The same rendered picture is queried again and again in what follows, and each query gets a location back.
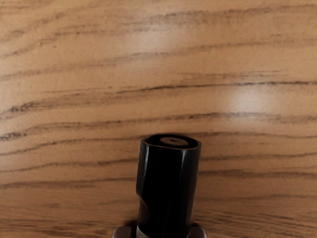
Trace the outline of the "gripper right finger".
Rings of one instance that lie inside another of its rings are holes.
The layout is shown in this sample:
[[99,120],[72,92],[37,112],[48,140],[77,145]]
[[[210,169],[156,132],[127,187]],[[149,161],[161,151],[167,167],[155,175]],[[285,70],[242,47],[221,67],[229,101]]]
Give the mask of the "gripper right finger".
[[207,234],[203,227],[197,223],[193,223],[188,234],[188,238],[207,238]]

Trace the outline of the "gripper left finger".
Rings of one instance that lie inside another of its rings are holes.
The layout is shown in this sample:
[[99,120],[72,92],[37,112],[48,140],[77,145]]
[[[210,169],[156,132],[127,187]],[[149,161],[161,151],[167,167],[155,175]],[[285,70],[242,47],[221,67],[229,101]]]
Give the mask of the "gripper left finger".
[[136,226],[122,226],[114,230],[112,238],[136,238]]

